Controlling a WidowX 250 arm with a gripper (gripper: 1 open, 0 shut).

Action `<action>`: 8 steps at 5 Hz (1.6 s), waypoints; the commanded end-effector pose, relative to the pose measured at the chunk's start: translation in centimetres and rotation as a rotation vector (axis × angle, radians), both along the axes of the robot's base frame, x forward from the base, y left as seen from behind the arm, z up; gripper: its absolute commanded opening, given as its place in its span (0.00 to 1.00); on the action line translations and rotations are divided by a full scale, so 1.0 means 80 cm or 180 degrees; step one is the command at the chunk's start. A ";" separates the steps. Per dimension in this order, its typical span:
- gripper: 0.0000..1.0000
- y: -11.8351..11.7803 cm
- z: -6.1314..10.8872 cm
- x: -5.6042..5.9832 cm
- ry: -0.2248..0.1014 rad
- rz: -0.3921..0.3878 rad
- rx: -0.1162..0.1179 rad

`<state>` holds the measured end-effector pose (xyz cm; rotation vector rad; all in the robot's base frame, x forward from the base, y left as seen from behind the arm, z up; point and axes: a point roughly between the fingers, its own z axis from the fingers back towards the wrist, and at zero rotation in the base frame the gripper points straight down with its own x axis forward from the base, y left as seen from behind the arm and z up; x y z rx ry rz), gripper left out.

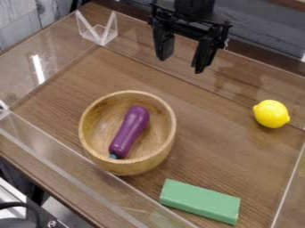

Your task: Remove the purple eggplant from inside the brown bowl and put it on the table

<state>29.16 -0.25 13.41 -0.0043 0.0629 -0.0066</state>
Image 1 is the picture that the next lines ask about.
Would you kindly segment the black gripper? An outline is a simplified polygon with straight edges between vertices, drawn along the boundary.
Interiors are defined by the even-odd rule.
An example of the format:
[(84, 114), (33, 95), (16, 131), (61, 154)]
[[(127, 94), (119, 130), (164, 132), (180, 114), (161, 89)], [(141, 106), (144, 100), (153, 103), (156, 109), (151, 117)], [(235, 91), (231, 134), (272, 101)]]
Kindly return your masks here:
[(226, 40), (231, 22), (214, 12), (215, 0), (151, 0), (148, 24), (152, 28), (155, 53), (164, 61), (173, 52), (175, 34), (199, 40), (191, 60), (199, 74), (212, 63), (214, 39)]

